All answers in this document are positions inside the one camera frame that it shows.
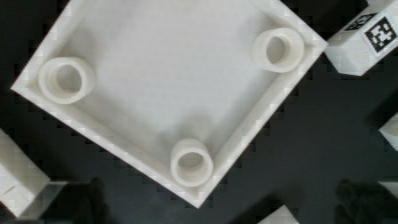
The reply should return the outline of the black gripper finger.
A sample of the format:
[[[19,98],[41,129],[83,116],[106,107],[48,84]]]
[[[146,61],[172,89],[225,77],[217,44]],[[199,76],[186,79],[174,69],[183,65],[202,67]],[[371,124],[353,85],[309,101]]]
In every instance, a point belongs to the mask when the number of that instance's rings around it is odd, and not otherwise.
[[[398,198],[377,182],[341,180],[334,224],[398,224]]]

